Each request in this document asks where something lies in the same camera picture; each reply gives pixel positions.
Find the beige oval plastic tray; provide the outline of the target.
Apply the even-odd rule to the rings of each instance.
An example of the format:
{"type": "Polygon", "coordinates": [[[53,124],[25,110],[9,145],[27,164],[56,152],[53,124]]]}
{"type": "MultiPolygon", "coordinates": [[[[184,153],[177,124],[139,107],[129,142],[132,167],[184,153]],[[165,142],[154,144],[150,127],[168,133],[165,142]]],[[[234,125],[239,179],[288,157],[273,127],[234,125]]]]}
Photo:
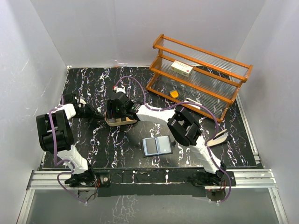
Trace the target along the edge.
{"type": "Polygon", "coordinates": [[[129,119],[128,117],[126,118],[108,118],[108,113],[105,112],[105,122],[109,125],[109,126],[122,126],[122,125],[130,125],[130,124],[135,124],[137,122],[137,120],[132,120],[129,119]]]}

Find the black blue card holder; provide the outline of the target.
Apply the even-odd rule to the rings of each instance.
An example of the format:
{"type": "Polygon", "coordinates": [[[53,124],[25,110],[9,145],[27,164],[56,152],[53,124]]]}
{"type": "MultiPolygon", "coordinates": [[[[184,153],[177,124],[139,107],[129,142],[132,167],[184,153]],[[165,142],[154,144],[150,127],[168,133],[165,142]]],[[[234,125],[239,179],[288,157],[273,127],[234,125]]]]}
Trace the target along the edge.
{"type": "Polygon", "coordinates": [[[160,156],[160,155],[166,155],[166,154],[172,154],[173,148],[176,145],[176,141],[172,141],[169,135],[166,136],[158,136],[154,137],[156,140],[156,146],[157,146],[157,153],[153,155],[146,155],[145,154],[145,139],[141,140],[141,146],[142,146],[142,153],[144,157],[153,157],[153,156],[160,156]]]}

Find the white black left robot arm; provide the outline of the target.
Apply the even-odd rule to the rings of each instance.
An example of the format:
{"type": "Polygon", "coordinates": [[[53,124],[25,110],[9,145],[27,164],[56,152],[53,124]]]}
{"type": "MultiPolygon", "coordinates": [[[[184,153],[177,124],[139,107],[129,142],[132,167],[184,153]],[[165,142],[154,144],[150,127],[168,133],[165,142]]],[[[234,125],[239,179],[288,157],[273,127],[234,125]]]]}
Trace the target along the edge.
{"type": "Polygon", "coordinates": [[[65,181],[71,187],[80,185],[93,186],[96,174],[90,162],[83,158],[74,145],[74,137],[69,120],[88,119],[103,120],[104,116],[74,93],[62,96],[61,104],[51,112],[36,117],[39,143],[43,151],[60,158],[73,172],[65,181]]]}

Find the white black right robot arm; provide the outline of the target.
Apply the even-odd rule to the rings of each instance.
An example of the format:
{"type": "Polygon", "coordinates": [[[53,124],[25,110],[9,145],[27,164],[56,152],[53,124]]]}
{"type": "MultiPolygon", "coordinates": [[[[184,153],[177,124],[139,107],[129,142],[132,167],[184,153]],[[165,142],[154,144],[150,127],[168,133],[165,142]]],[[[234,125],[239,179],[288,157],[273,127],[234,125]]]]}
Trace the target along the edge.
{"type": "Polygon", "coordinates": [[[207,141],[202,137],[199,122],[188,112],[181,102],[167,108],[149,106],[147,103],[133,102],[123,92],[117,92],[113,99],[107,101],[105,118],[153,122],[168,126],[177,143],[190,148],[205,170],[205,179],[209,184],[220,185],[225,180],[226,165],[218,159],[207,141]]]}

